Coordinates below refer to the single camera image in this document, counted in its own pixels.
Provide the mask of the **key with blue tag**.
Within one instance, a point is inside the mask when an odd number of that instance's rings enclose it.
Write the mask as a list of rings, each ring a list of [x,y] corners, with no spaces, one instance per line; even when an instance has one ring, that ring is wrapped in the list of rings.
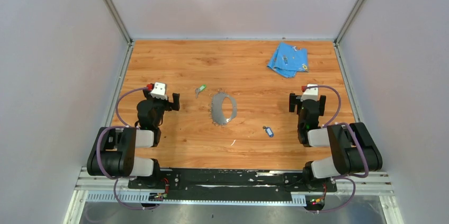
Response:
[[[270,127],[263,126],[263,129],[270,138],[274,137],[274,132]]]

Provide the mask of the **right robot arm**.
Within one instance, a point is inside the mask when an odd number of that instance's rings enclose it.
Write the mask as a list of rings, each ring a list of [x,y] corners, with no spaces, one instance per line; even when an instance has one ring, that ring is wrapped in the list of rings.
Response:
[[[329,147],[331,152],[329,157],[305,164],[300,182],[309,191],[317,190],[331,178],[365,178],[383,166],[381,153],[363,122],[319,125],[325,101],[323,95],[289,95],[289,111],[298,115],[299,142],[310,148]]]

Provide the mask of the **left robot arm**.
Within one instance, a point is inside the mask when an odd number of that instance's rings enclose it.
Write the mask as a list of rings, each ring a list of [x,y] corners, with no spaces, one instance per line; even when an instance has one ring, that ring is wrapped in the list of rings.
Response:
[[[137,123],[133,127],[101,127],[87,160],[87,171],[91,176],[142,177],[150,189],[161,185],[162,174],[156,159],[136,156],[137,148],[157,147],[166,111],[180,108],[178,93],[172,101],[161,100],[146,94],[146,99],[137,104]]]

